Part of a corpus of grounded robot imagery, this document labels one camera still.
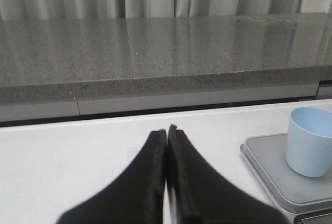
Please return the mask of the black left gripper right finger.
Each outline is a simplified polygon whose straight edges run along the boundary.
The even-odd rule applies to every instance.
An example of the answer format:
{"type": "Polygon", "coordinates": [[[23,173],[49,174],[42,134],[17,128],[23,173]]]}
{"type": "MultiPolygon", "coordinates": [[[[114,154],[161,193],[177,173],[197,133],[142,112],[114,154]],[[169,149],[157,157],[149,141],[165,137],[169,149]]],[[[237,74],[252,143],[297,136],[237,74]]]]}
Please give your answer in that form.
{"type": "Polygon", "coordinates": [[[175,125],[168,132],[167,184],[176,223],[287,223],[222,177],[175,125]]]}

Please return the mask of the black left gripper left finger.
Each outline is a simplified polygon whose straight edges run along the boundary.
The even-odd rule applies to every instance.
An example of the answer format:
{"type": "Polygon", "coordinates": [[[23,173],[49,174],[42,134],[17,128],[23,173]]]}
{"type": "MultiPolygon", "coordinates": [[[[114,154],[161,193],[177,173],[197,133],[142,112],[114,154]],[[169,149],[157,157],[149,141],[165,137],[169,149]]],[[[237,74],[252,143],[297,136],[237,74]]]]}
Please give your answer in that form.
{"type": "Polygon", "coordinates": [[[62,214],[58,223],[162,223],[166,144],[165,130],[150,132],[112,183],[62,214]]]}

